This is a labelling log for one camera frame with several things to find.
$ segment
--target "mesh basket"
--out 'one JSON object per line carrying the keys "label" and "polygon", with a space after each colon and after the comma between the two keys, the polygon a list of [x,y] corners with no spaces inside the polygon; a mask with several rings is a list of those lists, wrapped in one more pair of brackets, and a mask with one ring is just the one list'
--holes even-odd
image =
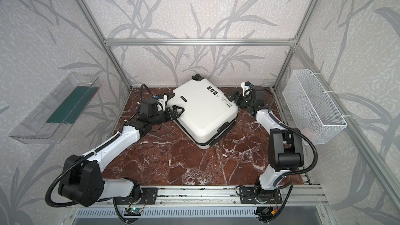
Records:
{"label": "mesh basket", "polygon": [[324,144],[347,123],[311,70],[293,70],[283,96],[300,131],[314,144]]}

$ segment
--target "white suitcase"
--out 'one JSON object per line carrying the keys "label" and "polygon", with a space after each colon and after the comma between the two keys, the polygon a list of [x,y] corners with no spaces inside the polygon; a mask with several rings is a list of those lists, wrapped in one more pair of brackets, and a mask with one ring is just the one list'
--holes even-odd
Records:
{"label": "white suitcase", "polygon": [[236,123],[237,105],[199,74],[174,89],[174,94],[167,106],[185,108],[174,122],[201,149],[213,146]]}

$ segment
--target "wallpaper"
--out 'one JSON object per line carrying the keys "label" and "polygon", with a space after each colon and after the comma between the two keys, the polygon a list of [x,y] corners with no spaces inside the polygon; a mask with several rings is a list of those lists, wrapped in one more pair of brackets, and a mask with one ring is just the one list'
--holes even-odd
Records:
{"label": "wallpaper", "polygon": [[195,74],[216,86],[272,86],[288,46],[117,46],[113,52],[131,85],[176,86]]}
{"label": "wallpaper", "polygon": [[[398,0],[322,0],[300,41],[398,179],[399,13]],[[286,78],[291,69],[301,69],[297,60]],[[400,214],[346,130],[316,147],[319,161],[310,176],[323,185],[339,224],[400,224]],[[309,148],[307,154],[310,163]]]}
{"label": "wallpaper", "polygon": [[106,38],[293,38],[310,0],[85,0]]}
{"label": "wallpaper", "polygon": [[[49,184],[68,156],[107,138],[129,92],[73,0],[0,0],[0,22],[0,223],[56,224],[63,210],[45,204]],[[61,143],[8,137],[72,71],[102,86]]]}

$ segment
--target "black label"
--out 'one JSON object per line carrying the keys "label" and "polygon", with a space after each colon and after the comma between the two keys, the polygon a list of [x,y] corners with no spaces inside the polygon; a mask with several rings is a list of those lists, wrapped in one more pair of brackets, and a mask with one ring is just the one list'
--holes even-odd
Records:
{"label": "black label", "polygon": [[210,90],[210,92],[213,93],[214,95],[218,94],[218,92],[215,89],[213,89],[211,86],[208,86],[207,89]]}

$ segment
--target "red marble tabletop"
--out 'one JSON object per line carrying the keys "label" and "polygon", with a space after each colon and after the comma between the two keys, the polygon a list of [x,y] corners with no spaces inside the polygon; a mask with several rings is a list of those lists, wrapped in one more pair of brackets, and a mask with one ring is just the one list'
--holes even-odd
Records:
{"label": "red marble tabletop", "polygon": [[[153,95],[173,88],[150,88]],[[241,88],[220,88],[228,96]],[[143,98],[150,97],[143,90]],[[272,96],[264,92],[265,103]],[[117,125],[129,119],[139,101],[138,88],[132,94]],[[142,185],[251,185],[268,166],[268,133],[241,109],[236,125],[214,146],[200,149],[174,123],[153,126],[153,130],[119,154],[103,171],[103,178],[130,178]],[[299,175],[290,179],[303,184]]]}

